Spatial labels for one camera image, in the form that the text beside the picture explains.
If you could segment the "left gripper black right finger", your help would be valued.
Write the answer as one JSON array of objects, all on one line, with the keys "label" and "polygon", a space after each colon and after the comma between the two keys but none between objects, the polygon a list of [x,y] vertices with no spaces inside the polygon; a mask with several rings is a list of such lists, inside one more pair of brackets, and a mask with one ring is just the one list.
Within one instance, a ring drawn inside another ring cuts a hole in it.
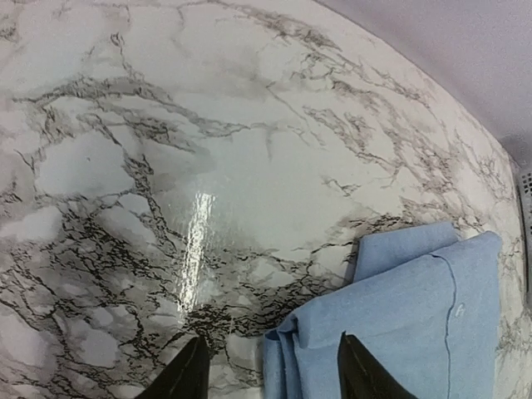
[{"label": "left gripper black right finger", "polygon": [[343,399],[410,399],[410,392],[354,335],[342,334],[337,367]]}]

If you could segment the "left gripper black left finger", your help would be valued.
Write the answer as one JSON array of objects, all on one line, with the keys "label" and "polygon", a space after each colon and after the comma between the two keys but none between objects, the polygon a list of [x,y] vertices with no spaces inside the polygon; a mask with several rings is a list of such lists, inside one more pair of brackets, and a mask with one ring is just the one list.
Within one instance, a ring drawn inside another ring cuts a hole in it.
[{"label": "left gripper black left finger", "polygon": [[209,348],[203,337],[189,340],[140,399],[205,399],[209,390]]}]

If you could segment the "light blue long sleeve shirt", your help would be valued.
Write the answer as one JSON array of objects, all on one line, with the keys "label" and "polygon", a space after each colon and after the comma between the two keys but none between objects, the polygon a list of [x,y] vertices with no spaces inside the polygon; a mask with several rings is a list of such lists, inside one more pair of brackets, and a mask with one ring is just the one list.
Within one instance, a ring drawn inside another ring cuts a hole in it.
[{"label": "light blue long sleeve shirt", "polygon": [[267,398],[338,398],[342,335],[418,398],[490,398],[500,237],[448,222],[364,236],[353,280],[294,309],[263,343]]}]

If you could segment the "white plastic basket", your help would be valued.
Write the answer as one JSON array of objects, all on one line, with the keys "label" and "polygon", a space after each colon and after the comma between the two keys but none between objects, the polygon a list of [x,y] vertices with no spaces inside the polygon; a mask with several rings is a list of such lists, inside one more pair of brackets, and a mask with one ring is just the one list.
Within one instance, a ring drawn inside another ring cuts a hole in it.
[{"label": "white plastic basket", "polygon": [[520,203],[524,218],[525,233],[531,240],[531,168],[521,169],[516,177],[517,187],[520,193]]}]

